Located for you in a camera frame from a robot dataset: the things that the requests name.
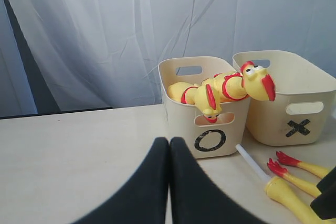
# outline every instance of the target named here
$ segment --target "basket handle hole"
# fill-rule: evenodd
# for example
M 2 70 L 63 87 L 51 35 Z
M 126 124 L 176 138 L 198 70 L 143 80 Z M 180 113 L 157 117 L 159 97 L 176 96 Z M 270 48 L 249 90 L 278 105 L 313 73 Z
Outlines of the basket handle hole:
M 201 74 L 203 71 L 201 66 L 179 67 L 176 69 L 177 76 L 191 76 Z
M 216 123 L 210 123 L 204 117 L 204 115 L 199 115 L 195 118 L 196 126 L 213 126 L 213 125 L 224 125 L 224 124 L 231 124 L 235 120 L 235 115 L 232 112 L 224 112 L 219 114 L 217 117 Z
M 317 114 L 323 108 L 324 104 L 322 102 L 292 103 L 286 107 L 286 113 L 289 115 Z
M 270 60 L 252 60 L 252 62 L 255 65 L 262 66 L 264 68 L 268 68 L 271 65 L 271 61 Z

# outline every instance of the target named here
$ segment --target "red comb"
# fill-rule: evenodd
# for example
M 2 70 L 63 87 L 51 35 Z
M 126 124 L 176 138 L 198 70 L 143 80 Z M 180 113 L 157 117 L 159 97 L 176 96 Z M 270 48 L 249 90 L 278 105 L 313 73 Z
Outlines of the red comb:
M 288 173 L 286 168 L 282 168 L 278 162 L 273 162 L 271 158 L 268 160 L 267 167 L 280 177 L 282 177 L 285 173 Z
M 286 155 L 283 152 L 277 152 L 278 161 L 283 165 L 297 166 L 301 161 Z
M 214 94 L 212 92 L 211 86 L 209 84 L 207 84 L 205 86 L 205 88 L 206 88 L 206 94 L 207 94 L 207 97 L 208 97 L 208 103 L 211 106 L 211 108 L 213 108 L 215 110 L 216 109 L 216 101 L 215 101 L 215 97 L 214 97 Z
M 254 66 L 254 63 L 252 61 L 248 61 L 246 63 L 244 63 L 241 68 L 240 68 L 240 72 L 243 73 L 244 69 L 248 66 L 248 65 L 252 65 Z

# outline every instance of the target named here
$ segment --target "letter x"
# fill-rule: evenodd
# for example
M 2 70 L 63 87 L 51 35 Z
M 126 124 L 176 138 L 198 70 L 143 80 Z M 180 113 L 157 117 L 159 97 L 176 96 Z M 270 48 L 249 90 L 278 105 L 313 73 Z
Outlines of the letter x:
M 305 125 L 307 125 L 308 123 L 310 123 L 308 119 L 303 120 L 300 124 L 297 124 L 296 122 L 290 120 L 287 124 L 293 127 L 293 129 L 286 134 L 286 137 L 290 137 L 296 132 L 300 132 L 302 135 L 307 136 L 310 131 L 305 128 Z

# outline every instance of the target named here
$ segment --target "cream plastic bin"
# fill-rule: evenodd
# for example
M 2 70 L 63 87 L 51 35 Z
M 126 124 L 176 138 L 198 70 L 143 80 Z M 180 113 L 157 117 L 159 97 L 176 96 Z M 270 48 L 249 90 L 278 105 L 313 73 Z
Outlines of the cream plastic bin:
M 182 67 L 200 66 L 200 74 L 179 76 Z M 201 84 L 217 73 L 235 71 L 225 60 L 210 56 L 184 57 L 162 61 L 159 64 L 162 103 L 168 123 L 169 138 L 183 137 L 195 158 L 224 156 L 236 152 L 241 143 L 250 98 L 239 102 L 221 103 L 222 112 L 215 124 L 203 120 L 202 113 L 194 106 L 173 101 L 167 88 L 179 81 Z
M 266 145 L 285 146 L 315 142 L 328 118 L 336 79 L 302 57 L 286 51 L 240 52 L 233 56 L 239 69 L 246 61 L 268 60 L 276 85 L 274 102 L 251 100 L 246 126 Z

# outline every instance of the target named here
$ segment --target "black o symbol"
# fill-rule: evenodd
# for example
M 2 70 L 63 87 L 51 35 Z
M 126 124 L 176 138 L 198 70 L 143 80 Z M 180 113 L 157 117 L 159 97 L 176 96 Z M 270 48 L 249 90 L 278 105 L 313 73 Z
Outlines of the black o symbol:
M 214 147 L 211 147 L 209 149 L 207 148 L 204 148 L 204 147 L 200 147 L 200 142 L 202 141 L 202 139 L 209 133 L 219 133 L 220 134 L 220 142 L 219 144 L 217 144 L 216 146 Z M 197 150 L 199 150 L 200 152 L 213 152 L 219 148 L 221 148 L 223 146 L 223 144 L 225 143 L 226 141 L 226 135 L 223 131 L 221 130 L 208 130 L 206 132 L 203 132 L 201 135 L 198 136 L 198 138 L 195 140 L 195 148 Z

